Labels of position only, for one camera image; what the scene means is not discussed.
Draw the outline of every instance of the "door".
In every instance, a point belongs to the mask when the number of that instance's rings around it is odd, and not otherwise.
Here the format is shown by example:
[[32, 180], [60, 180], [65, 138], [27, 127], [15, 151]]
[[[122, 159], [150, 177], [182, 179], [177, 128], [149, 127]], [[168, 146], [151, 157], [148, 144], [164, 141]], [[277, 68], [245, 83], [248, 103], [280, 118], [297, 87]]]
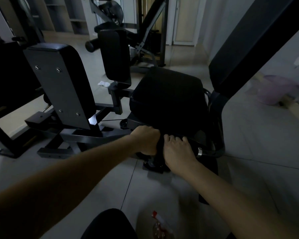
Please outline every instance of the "door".
[[196, 45], [206, 0], [177, 0], [173, 44]]

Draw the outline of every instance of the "black handle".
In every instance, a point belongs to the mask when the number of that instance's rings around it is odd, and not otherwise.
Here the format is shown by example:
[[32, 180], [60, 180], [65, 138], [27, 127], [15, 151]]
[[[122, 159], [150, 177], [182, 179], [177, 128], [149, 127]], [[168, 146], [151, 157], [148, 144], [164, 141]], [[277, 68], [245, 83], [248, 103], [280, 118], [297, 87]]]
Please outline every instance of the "black handle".
[[85, 48], [87, 51], [93, 53], [95, 50], [100, 48], [100, 41], [98, 38], [87, 41], [85, 43]]

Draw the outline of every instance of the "finger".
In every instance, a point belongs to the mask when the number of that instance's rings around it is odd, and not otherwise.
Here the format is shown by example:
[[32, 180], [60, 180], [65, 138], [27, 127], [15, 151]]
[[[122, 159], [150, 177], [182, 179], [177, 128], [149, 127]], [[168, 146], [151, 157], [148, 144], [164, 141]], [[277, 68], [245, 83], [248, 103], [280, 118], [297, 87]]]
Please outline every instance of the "finger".
[[183, 142], [188, 142], [187, 137], [183, 137]]
[[168, 134], [164, 135], [164, 142], [169, 142], [170, 137], [168, 136]]

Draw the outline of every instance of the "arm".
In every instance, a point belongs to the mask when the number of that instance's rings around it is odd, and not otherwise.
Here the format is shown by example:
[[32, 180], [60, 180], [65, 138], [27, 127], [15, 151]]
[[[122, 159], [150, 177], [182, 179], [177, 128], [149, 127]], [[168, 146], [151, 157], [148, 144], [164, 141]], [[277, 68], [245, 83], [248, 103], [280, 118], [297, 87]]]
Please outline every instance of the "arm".
[[250, 200], [232, 185], [200, 164], [186, 137], [164, 136], [164, 158], [175, 174], [183, 177], [219, 213], [232, 233], [240, 238], [299, 238], [299, 231], [277, 214]]
[[156, 154], [160, 132], [140, 126], [130, 135], [60, 161], [0, 193], [0, 238], [39, 238], [69, 214], [128, 156]]

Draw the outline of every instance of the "pink plastic bag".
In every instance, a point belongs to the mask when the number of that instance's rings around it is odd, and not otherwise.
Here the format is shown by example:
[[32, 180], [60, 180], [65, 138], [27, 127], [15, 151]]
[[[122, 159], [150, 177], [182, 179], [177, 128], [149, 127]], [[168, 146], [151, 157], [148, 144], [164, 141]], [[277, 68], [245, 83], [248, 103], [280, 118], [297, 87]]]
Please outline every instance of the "pink plastic bag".
[[281, 76], [264, 76], [257, 93], [257, 100], [263, 104], [275, 105], [284, 95], [299, 90], [299, 85]]

